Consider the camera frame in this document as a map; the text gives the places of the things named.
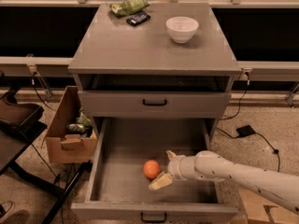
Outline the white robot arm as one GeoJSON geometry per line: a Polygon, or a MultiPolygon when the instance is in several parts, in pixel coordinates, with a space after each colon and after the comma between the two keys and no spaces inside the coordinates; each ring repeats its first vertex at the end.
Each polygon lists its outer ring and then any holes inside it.
{"type": "Polygon", "coordinates": [[[150,190],[170,186],[174,181],[215,181],[226,179],[299,214],[299,177],[228,161],[221,155],[204,150],[194,156],[177,155],[171,150],[167,172],[161,172],[149,184],[150,190]]]}

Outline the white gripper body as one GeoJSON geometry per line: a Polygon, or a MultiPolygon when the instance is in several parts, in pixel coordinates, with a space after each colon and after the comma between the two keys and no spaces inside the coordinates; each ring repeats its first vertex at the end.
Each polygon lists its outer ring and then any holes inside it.
{"type": "Polygon", "coordinates": [[[195,179],[195,157],[184,155],[173,157],[168,163],[167,171],[176,181],[195,179]]]}

